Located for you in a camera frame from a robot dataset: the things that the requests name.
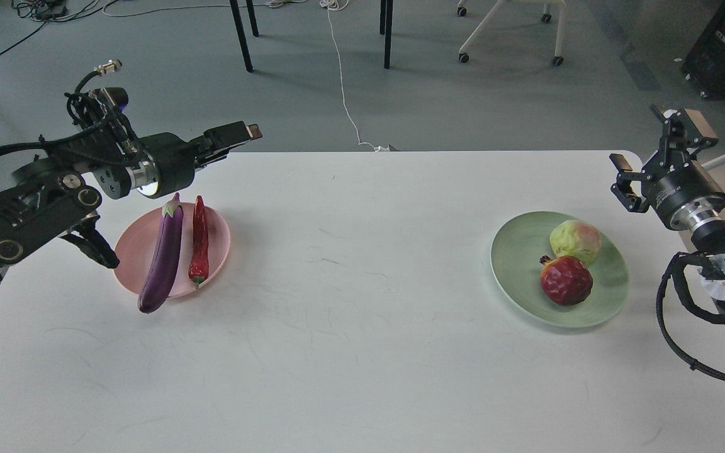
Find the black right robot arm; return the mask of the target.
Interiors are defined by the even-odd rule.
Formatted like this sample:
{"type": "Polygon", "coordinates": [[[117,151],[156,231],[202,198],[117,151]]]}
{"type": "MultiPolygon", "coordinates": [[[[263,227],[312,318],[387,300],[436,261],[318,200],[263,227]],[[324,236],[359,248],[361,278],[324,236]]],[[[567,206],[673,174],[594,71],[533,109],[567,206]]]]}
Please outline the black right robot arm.
{"type": "Polygon", "coordinates": [[[676,344],[663,316],[666,290],[672,286],[688,312],[725,326],[725,219],[720,215],[725,192],[697,160],[700,151],[716,146],[717,135],[699,111],[650,108],[662,127],[656,152],[639,172],[623,155],[610,155],[617,171],[612,193],[627,211],[653,209],[667,229],[690,232],[694,252],[674,255],[662,275],[655,301],[657,322],[668,346],[692,370],[725,381],[725,373],[676,344]]]}

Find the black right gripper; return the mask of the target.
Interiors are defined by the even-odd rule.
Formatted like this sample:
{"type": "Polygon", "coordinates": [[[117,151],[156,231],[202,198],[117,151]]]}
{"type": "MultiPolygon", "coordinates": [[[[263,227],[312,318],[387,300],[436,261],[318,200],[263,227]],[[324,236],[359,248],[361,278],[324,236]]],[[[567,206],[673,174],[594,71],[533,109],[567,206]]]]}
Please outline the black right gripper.
{"type": "Polygon", "coordinates": [[[642,172],[634,172],[621,153],[610,153],[616,169],[613,195],[628,212],[654,209],[669,230],[695,230],[725,208],[725,192],[696,161],[702,150],[716,146],[719,137],[702,112],[651,105],[661,123],[661,138],[642,172]],[[643,194],[632,183],[641,184],[643,194]]]}

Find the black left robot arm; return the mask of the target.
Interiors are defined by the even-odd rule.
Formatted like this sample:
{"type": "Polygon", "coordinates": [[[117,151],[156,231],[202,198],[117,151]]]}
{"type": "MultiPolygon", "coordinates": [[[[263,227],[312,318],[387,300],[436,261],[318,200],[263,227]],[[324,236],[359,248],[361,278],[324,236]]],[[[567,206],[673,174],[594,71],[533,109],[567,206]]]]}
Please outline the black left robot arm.
{"type": "Polygon", "coordinates": [[[170,195],[230,150],[262,137],[258,125],[244,121],[213,127],[190,141],[172,133],[138,137],[124,114],[126,90],[84,91],[93,78],[120,68],[119,60],[101,64],[66,94],[67,111],[79,127],[71,137],[0,146],[0,158],[44,153],[12,172],[14,186],[0,191],[0,280],[3,270],[57,237],[115,269],[117,255],[96,228],[104,197],[121,199],[132,190],[150,199],[170,195]]]}

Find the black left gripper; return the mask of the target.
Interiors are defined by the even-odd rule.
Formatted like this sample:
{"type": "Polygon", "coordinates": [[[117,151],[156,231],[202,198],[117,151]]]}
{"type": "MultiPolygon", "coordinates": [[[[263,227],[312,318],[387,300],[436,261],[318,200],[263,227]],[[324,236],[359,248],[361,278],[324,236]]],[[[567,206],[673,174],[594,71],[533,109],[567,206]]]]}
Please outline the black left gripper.
{"type": "Polygon", "coordinates": [[[244,121],[207,129],[187,142],[169,132],[139,138],[150,163],[150,174],[138,191],[144,196],[167,196],[187,188],[195,172],[224,160],[234,147],[260,138],[259,125],[244,121]]]}

